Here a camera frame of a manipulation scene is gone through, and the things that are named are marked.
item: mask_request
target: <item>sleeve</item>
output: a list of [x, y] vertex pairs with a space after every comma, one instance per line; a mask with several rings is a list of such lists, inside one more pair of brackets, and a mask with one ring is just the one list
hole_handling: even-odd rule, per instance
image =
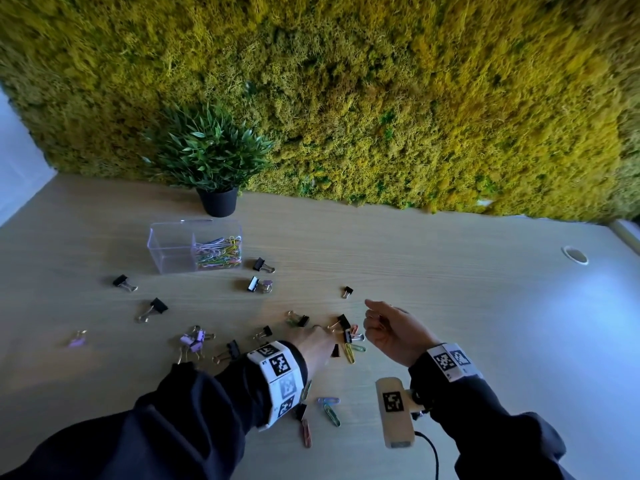
[[[307, 380], [307, 367], [292, 351]], [[173, 365], [131, 411], [84, 421], [40, 444], [2, 480], [107, 478], [224, 480], [244, 455], [244, 437], [268, 418], [269, 389], [246, 357], [215, 378]]]
[[473, 376], [450, 383], [428, 353], [409, 373], [412, 389], [429, 399], [431, 418], [458, 446], [460, 480], [574, 480], [558, 463], [566, 448], [556, 430], [535, 413], [510, 415], [485, 380]]

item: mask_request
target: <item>white wristband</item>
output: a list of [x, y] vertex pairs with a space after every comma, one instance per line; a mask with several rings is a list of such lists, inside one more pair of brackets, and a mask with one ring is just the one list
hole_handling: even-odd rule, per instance
[[269, 384], [271, 412], [266, 424], [258, 431], [270, 428], [281, 416], [300, 402], [302, 372], [291, 351], [279, 342], [272, 342], [247, 354], [251, 362], [260, 367]]
[[483, 378], [475, 364], [462, 352], [458, 344], [442, 344], [427, 350], [427, 352], [449, 382], [469, 376]]

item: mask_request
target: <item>person's right arm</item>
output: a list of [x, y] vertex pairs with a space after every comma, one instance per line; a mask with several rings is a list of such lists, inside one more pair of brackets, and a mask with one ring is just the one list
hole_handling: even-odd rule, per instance
[[458, 446], [456, 473], [476, 478], [572, 480], [558, 461], [566, 449], [556, 430], [535, 413], [511, 416], [478, 376], [454, 382], [426, 351], [442, 342], [405, 310], [366, 300], [364, 327], [373, 345], [409, 367], [411, 387], [427, 399], [431, 418]]

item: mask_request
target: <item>qr code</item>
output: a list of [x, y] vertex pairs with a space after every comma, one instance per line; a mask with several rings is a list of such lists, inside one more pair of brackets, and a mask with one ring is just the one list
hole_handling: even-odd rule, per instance
[[270, 355], [277, 354], [280, 351], [271, 344], [268, 344], [264, 347], [260, 347], [258, 350], [256, 350], [256, 352], [258, 352], [258, 354], [262, 355], [263, 357], [268, 357]]
[[433, 359], [443, 371], [448, 371], [456, 366], [456, 363], [453, 362], [451, 357], [449, 357], [449, 354], [446, 352], [444, 354], [436, 355]]
[[278, 411], [278, 418], [282, 417], [283, 414], [286, 414], [286, 412], [293, 407], [293, 398], [294, 396], [291, 396], [284, 403], [280, 405], [280, 410]]
[[282, 398], [289, 397], [295, 391], [297, 391], [296, 387], [296, 377], [294, 374], [287, 374], [280, 379], [280, 393], [282, 394]]
[[462, 353], [462, 350], [450, 350], [449, 354], [451, 354], [453, 360], [455, 360], [458, 365], [469, 365], [471, 363], [467, 356]]
[[284, 357], [284, 354], [278, 355], [276, 357], [271, 357], [269, 359], [269, 363], [271, 364], [276, 377], [279, 377], [291, 370], [291, 366], [287, 362], [287, 359]]
[[400, 391], [383, 392], [382, 399], [385, 402], [386, 412], [396, 413], [398, 411], [404, 411], [404, 405], [402, 404], [402, 395], [400, 395]]

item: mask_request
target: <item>person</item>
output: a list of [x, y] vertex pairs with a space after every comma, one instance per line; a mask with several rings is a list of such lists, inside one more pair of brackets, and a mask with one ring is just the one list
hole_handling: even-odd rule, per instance
[[[558, 463], [562, 439], [535, 413], [510, 415], [478, 376], [449, 382], [426, 353], [442, 342], [402, 308], [366, 300], [366, 337], [409, 368], [412, 389], [458, 447], [455, 469], [466, 479], [572, 479]], [[306, 383], [335, 344], [319, 326], [281, 341]], [[271, 412], [267, 381], [246, 356], [215, 377], [193, 363], [174, 364], [156, 391], [131, 411], [84, 421], [40, 444], [17, 479], [228, 479], [244, 454], [245, 435]]]

